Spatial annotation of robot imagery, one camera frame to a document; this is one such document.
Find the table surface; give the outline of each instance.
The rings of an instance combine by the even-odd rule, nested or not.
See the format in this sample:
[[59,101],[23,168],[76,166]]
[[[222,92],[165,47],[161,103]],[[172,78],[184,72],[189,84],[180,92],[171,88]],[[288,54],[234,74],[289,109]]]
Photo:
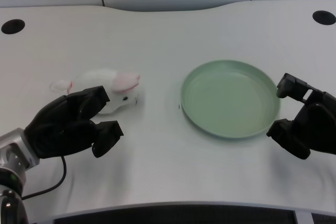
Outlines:
[[[275,83],[288,72],[336,95],[336,25],[313,12],[336,14],[336,1],[252,1],[188,12],[137,13],[97,6],[1,8],[0,134],[24,128],[57,94],[51,82],[89,69],[141,73],[138,104],[95,122],[118,120],[125,136],[105,156],[90,149],[66,157],[68,174],[52,192],[24,201],[31,222],[79,212],[157,202],[210,202],[336,214],[336,156],[312,151],[300,160],[265,133],[223,140],[191,125],[180,86],[195,67],[235,59]],[[281,101],[280,118],[301,105]],[[27,172],[24,195],[62,175],[60,158]]]

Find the pink ear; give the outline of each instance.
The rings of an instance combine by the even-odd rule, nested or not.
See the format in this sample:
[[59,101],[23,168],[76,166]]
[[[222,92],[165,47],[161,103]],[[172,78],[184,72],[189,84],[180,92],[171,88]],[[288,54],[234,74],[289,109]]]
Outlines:
[[118,73],[113,81],[112,91],[125,92],[139,85],[138,73]]

